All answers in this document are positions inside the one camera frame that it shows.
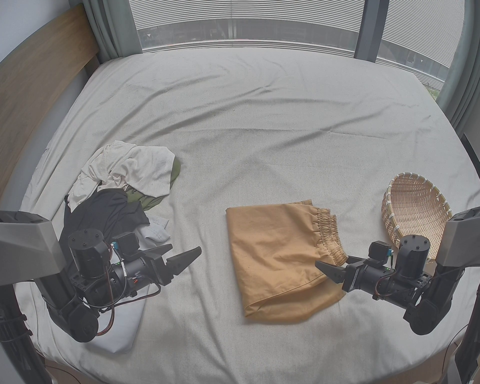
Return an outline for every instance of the basket rim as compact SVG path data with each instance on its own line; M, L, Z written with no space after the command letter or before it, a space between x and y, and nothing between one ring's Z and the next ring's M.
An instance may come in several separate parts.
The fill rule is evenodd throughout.
M402 238L405 234L401 232L401 227L397 223L395 219L395 213L392 211L392 200L391 200L391 194L392 194L392 186L393 183L400 177L403 176L410 176L409 178L412 179L414 177L417 178L417 180L423 179L423 183L427 183L427 185L430 187L430 191L434 191L437 195L437 201L440 201L443 203L443 209L446 211L447 217L450 219L453 214L452 214L452 209L450 208L450 205L448 204L447 200L445 199L445 196L440 192L440 190L433 184L430 180L428 180L426 177L419 175L418 173L413 173L413 172L402 172L398 173L395 175L393 179L390 180L390 183L388 184L387 190L385 192L384 196L384 205L385 205L385 210L388 214L388 220L390 222L390 225L393 227L393 234L396 235L399 239Z

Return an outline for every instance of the bed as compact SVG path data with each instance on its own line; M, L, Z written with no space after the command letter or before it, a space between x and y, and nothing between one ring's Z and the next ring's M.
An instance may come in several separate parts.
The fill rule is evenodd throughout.
M371 62L273 48L207 48L102 64L43 154L22 210L52 219L80 168L114 140L167 146L181 162L170 195L176 252L202 255L148 299L131 351L80 344L50 320L34 285L17 297L47 358L107 383L371 383L420 364L467 324L480 272L428 335L403 311L354 291L299 324L243 318L225 209L312 199L337 215L348 254L388 241L383 193L399 172L439 187L453 212L480 205L480 180L415 76Z

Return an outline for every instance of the tan shorts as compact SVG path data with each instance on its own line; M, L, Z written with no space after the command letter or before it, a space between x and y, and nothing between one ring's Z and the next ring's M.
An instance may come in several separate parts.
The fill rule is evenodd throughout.
M298 322L344 296L315 261L347 260L336 217L307 200L227 209L228 237L245 316Z

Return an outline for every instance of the green garment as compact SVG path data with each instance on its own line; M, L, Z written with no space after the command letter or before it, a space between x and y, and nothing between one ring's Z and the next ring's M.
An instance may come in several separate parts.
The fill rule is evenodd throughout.
M180 174L180 162L177 158L173 159L173 166L172 166L172 173L170 175L170 188L172 188L172 184ZM153 208L155 205L159 204L165 196L160 197L152 197L144 195L141 192L138 192L136 189L131 187L130 185L125 190L127 193L127 202L132 203L135 201L139 201L142 204L142 208L144 211L148 211L150 208Z

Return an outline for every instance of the floor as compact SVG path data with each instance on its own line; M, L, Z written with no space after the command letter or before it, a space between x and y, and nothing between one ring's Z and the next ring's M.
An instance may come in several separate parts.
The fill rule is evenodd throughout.
M455 348L455 344L450 346L447 351L445 362L448 361ZM417 381L433 384L442 374L442 362L444 357L445 349L430 357L418 367L412 368L411 370L400 373L394 377L378 381L375 384L414 384ZM54 363L53 361L47 360L46 365L47 370L58 380L58 384L104 384L92 380L70 367ZM480 384L480 378L478 375L473 384Z

